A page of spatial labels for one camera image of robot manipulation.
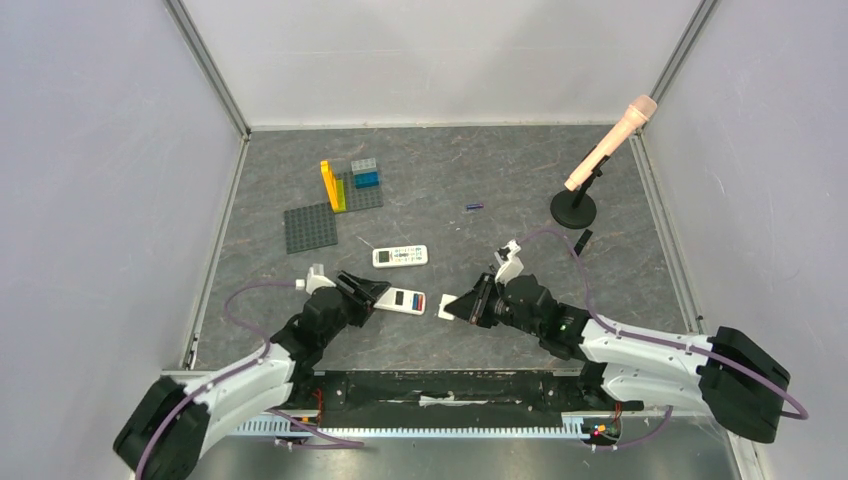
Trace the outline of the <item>white remote control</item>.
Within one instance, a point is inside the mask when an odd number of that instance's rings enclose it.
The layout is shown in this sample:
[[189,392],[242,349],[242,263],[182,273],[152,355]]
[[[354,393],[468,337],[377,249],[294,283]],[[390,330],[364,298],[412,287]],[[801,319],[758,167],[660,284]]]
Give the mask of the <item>white remote control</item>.
[[[423,312],[417,312],[411,308],[412,296],[414,294],[423,294],[425,296]],[[374,308],[388,312],[420,316],[426,309],[426,295],[419,291],[390,287],[378,298]]]

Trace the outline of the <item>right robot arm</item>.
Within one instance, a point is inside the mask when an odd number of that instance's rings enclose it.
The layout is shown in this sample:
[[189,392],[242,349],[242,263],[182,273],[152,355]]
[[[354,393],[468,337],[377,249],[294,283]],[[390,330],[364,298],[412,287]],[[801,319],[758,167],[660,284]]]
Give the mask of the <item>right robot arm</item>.
[[776,439],[791,376],[737,329],[681,335],[594,318],[556,300],[533,275],[499,284],[483,274],[465,294],[443,295],[439,315],[481,328],[512,327],[556,358],[583,362],[577,392],[591,408],[671,406],[708,413],[753,442]]

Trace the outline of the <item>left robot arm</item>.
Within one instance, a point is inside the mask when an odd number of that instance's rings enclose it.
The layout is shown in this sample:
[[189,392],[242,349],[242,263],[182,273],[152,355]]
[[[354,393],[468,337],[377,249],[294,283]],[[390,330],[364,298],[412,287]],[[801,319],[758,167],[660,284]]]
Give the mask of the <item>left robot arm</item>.
[[389,292],[388,281],[340,271],[327,278],[320,264],[290,287],[307,293],[302,310],[276,333],[235,323],[258,335],[258,350],[189,381],[160,376],[117,434],[113,452],[137,479],[185,479],[227,434],[262,412],[313,398],[315,365],[348,326],[363,326]]

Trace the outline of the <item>white remote with buttons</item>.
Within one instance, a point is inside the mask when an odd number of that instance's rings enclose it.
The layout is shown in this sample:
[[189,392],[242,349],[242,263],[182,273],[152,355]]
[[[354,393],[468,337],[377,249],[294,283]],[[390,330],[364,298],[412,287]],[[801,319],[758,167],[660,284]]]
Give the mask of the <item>white remote with buttons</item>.
[[372,251],[372,266],[377,269],[418,267],[428,263],[425,245],[376,248]]

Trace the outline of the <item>dark grey brick baseplate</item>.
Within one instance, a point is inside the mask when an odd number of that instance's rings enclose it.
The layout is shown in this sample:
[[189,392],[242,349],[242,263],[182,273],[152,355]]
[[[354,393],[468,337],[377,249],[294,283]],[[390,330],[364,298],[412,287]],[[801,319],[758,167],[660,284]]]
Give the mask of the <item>dark grey brick baseplate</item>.
[[286,252],[294,254],[336,245],[335,216],[329,202],[284,211]]

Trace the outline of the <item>grey baseplate with bricks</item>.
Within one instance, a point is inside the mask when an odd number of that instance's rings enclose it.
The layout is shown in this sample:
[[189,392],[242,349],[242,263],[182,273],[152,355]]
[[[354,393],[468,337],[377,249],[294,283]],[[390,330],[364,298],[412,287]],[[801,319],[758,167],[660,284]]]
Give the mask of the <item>grey baseplate with bricks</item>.
[[356,189],[351,172],[343,172],[336,175],[345,183],[347,211],[343,213],[380,208],[384,205],[382,186],[373,188]]

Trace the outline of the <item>green brick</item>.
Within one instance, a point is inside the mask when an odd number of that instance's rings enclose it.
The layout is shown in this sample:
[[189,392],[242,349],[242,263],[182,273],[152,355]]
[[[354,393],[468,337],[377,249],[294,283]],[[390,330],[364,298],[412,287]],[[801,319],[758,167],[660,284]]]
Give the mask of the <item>green brick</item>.
[[336,207],[334,211],[336,213],[343,213],[347,211],[347,202],[346,202],[346,190],[345,183],[342,178],[336,179]]

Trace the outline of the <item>blue brick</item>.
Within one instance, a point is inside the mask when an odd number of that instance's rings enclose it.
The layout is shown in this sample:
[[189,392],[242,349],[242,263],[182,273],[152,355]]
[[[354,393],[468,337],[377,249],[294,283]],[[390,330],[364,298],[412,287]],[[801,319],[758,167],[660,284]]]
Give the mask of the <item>blue brick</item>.
[[380,185],[380,176],[377,171],[358,173],[353,176],[356,189],[373,188]]

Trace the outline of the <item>yellow brick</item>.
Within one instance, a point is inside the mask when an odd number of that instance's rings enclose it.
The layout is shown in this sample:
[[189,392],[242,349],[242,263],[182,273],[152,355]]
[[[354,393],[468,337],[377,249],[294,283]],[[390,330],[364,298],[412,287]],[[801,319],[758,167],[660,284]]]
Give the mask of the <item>yellow brick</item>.
[[337,179],[328,160],[321,161],[320,171],[331,208],[334,213],[339,213],[341,207],[338,197]]

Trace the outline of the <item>grey brick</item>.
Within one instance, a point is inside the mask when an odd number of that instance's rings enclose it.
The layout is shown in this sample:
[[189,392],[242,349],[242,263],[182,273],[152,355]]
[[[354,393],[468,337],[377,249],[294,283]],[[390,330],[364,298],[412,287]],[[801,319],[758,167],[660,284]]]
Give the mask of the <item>grey brick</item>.
[[377,160],[375,158],[352,160],[350,167],[353,175],[363,175],[376,172]]

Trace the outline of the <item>small black block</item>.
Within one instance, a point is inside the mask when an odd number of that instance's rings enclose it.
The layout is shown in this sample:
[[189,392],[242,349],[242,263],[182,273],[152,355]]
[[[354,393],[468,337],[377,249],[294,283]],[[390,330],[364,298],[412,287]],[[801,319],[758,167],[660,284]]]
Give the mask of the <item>small black block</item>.
[[589,240],[593,236],[593,231],[591,229],[585,229],[581,235],[579,236],[577,242],[574,245],[574,251],[577,256],[580,256],[587,246]]

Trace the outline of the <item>black microphone stand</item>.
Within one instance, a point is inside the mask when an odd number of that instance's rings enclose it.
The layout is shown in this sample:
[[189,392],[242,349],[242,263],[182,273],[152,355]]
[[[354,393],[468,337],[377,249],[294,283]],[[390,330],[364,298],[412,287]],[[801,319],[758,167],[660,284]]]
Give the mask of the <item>black microphone stand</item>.
[[584,229],[595,221],[597,206],[588,195],[588,190],[598,177],[599,171],[600,167],[596,166],[577,190],[562,190],[552,198],[550,213],[559,225],[569,229]]

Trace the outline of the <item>pink toy microphone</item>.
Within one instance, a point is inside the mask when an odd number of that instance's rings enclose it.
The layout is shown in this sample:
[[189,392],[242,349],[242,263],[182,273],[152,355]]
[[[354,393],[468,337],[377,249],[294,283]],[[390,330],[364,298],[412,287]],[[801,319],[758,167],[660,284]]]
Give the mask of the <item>pink toy microphone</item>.
[[647,95],[637,97],[623,116],[585,156],[564,182],[564,188],[575,191],[589,178],[602,159],[611,156],[636,130],[642,128],[658,108],[657,102]]

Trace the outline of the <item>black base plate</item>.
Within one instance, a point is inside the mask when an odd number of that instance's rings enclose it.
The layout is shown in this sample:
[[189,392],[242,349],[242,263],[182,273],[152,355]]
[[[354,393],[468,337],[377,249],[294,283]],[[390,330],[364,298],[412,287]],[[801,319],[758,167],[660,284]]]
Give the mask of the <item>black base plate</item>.
[[545,370],[325,371],[295,386],[284,409],[316,410],[323,427],[555,427],[562,414],[618,409],[576,374]]

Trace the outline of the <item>aluminium frame rail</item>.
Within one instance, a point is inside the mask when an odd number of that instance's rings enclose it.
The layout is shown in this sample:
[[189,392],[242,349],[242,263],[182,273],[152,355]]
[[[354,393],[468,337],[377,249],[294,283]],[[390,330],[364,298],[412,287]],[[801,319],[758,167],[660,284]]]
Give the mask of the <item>aluminium frame rail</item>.
[[238,140],[237,157],[226,183],[224,199],[216,213],[217,223],[216,230],[214,231],[215,235],[205,264],[200,291],[194,301],[185,351],[177,367],[178,370],[192,370],[195,367],[205,313],[214,284],[219,255],[223,248],[252,130],[213,59],[212,53],[194,21],[187,3],[185,1],[165,1],[164,5],[174,20],[196,63],[200,67],[227,119],[235,130]]

